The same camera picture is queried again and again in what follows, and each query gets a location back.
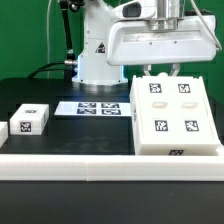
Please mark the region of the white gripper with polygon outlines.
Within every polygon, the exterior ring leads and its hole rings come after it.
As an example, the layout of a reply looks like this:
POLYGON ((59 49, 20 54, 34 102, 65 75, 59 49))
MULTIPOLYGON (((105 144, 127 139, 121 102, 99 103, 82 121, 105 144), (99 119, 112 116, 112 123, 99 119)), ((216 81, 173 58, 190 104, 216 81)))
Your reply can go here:
POLYGON ((210 61, 216 55, 213 15, 186 16, 185 0, 132 0, 111 11, 112 25, 106 47, 111 65, 143 65, 151 76, 151 65, 210 61))

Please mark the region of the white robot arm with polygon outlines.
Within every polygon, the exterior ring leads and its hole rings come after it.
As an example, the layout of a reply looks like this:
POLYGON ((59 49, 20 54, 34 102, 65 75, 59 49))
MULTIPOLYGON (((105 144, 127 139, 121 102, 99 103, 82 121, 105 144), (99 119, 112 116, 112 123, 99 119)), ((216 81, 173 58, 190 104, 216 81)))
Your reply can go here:
POLYGON ((131 0, 113 8, 89 0, 74 80, 112 86, 127 81, 122 71, 127 65, 171 64, 176 75, 181 63, 212 60, 221 49, 216 18, 198 8, 186 15, 186 1, 193 0, 131 0))

